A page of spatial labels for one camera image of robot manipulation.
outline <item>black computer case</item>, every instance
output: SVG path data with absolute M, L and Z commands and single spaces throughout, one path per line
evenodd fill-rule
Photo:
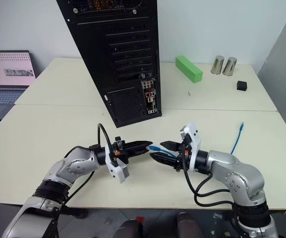
M 157 1 L 57 2 L 115 125 L 161 116 Z

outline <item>green block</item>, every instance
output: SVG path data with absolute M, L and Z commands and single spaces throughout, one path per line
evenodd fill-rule
M 185 56 L 176 57 L 176 67 L 186 75 L 191 82 L 197 83 L 202 79 L 202 70 L 190 62 Z

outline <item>black cube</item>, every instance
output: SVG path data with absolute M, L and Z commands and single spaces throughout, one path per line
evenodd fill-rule
M 244 81 L 238 81 L 236 84 L 237 90 L 246 91 L 247 90 L 247 83 Z

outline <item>white wall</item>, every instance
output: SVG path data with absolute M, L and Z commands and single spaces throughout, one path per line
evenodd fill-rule
M 54 57 L 81 57 L 56 0 L 0 0 L 0 50 L 27 49 L 39 72 Z
M 161 61 L 235 56 L 256 72 L 286 22 L 286 0 L 158 0 L 158 11 Z M 80 57 L 55 0 L 0 0 L 0 49 L 29 49 L 40 70 Z
M 258 72 L 286 23 L 286 0 L 158 0 L 158 15 L 162 60 L 234 56 Z

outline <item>laptop keyboard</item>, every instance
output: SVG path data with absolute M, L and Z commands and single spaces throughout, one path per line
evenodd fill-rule
M 0 92 L 0 103 L 14 104 L 23 92 Z

